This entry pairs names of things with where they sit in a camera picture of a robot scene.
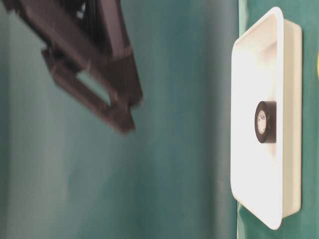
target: white container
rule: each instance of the white container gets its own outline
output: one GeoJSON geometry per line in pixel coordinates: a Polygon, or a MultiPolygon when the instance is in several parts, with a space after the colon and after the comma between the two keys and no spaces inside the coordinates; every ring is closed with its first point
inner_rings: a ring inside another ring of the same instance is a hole
{"type": "Polygon", "coordinates": [[[272,8],[232,51],[231,189],[268,227],[301,208],[302,30],[272,8]],[[255,110],[277,103],[276,143],[260,143],[255,110]]]}

